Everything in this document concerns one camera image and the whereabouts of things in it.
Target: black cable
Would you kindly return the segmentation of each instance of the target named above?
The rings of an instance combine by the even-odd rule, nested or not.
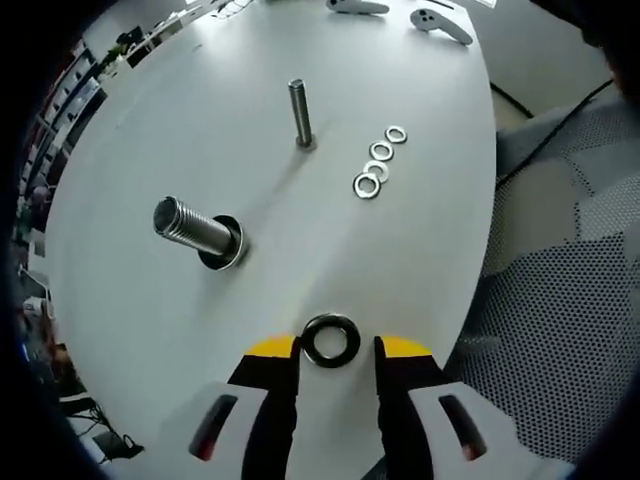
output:
[[[533,151],[527,156],[527,158],[525,158],[520,165],[518,165],[516,168],[514,168],[511,172],[509,172],[508,174],[506,174],[504,177],[502,177],[500,180],[498,180],[498,182],[496,183],[496,192],[500,189],[500,187],[502,187],[505,183],[507,183],[509,180],[511,180],[513,177],[515,177],[518,173],[520,173],[522,170],[524,170],[531,162],[532,160],[538,156],[538,154],[544,149],[544,147],[546,147],[547,145],[549,145],[549,142],[551,142],[551,140],[554,139],[554,137],[558,134],[558,132],[560,132],[560,130],[562,130],[564,128],[564,126],[569,122],[569,120],[571,120],[573,117],[576,116],[576,114],[578,114],[584,107],[587,106],[587,104],[591,101],[591,99],[593,97],[595,97],[596,95],[598,95],[602,90],[604,90],[605,88],[607,88],[609,85],[611,85],[613,83],[613,80],[608,80],[606,82],[604,82],[602,85],[600,85],[598,88],[596,88],[593,92],[591,92],[589,95],[587,95],[584,100],[582,100],[578,105],[576,105],[576,107],[571,110],[566,117],[564,117],[562,119],[562,121],[556,125],[556,127],[551,130],[551,133],[549,133],[549,135],[547,135],[545,137],[544,140],[542,140],[542,142],[540,142],[538,144],[538,146],[536,148],[533,149]]]
[[[525,117],[533,118],[535,116],[533,113],[531,113],[531,110],[529,110],[527,107],[522,105],[519,101],[517,101],[515,98],[513,98],[507,92],[502,90],[495,83],[490,82],[490,85],[491,85],[491,90],[496,92],[498,95],[500,95],[502,98],[504,98],[507,102],[509,102],[511,105],[513,105],[515,107],[515,109],[518,110],[520,113],[522,113]]]

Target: white plastic handle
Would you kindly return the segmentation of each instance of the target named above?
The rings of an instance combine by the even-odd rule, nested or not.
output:
[[[429,32],[439,28],[463,45],[471,45],[473,43],[471,35],[465,32],[460,25],[435,10],[421,8],[414,11],[409,19],[418,30]]]

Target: thin metal rod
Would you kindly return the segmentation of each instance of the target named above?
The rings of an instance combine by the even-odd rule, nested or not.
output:
[[[309,109],[307,108],[307,95],[305,93],[304,82],[297,78],[289,82],[289,95],[291,96],[291,106],[293,107],[293,117],[296,120],[298,138],[296,142],[303,148],[313,144],[313,133],[309,122]]]

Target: metal washer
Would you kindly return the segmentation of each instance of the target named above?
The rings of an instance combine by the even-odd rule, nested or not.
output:
[[[344,351],[335,357],[327,357],[316,348],[316,335],[325,328],[337,328],[344,334],[347,340]],[[338,368],[349,363],[358,354],[360,343],[360,332],[356,324],[347,317],[337,313],[325,313],[324,315],[312,318],[309,323],[305,325],[302,335],[300,335],[300,347],[307,358],[312,363],[323,368]]]
[[[373,182],[373,190],[367,192],[363,189],[360,186],[360,182],[362,182],[362,180],[371,180]],[[380,180],[375,173],[362,172],[353,179],[353,191],[356,192],[356,195],[363,200],[375,198],[380,193]]]
[[[371,172],[372,168],[379,168],[382,173],[380,175],[377,175],[376,173]],[[387,183],[387,180],[389,180],[389,167],[387,167],[386,163],[379,162],[378,160],[369,160],[364,164],[364,168],[362,169],[362,171],[364,173],[373,173],[376,177],[378,177],[380,184]]]
[[[391,135],[393,132],[399,133],[400,136],[394,137],[393,135]],[[390,127],[388,127],[384,131],[384,136],[391,143],[404,143],[407,141],[407,131],[404,128],[399,127],[397,125],[391,125]]]
[[[385,155],[378,153],[376,151],[376,148],[378,147],[382,147],[387,151],[387,153]],[[374,142],[369,146],[369,155],[371,155],[371,158],[378,160],[379,162],[388,162],[393,158],[393,147],[389,142],[385,142],[384,140]]]

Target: perforated mesh fabric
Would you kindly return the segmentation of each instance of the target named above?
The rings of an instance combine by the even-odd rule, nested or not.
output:
[[[622,234],[520,257],[484,281],[493,285],[470,333],[502,344],[466,356],[459,378],[511,415],[532,451],[575,461],[613,413],[639,353]]]
[[[499,173],[563,116],[499,137]],[[575,462],[640,356],[638,138],[637,112],[596,102],[495,198],[464,334],[501,344],[447,370],[511,415],[520,441],[539,455]]]

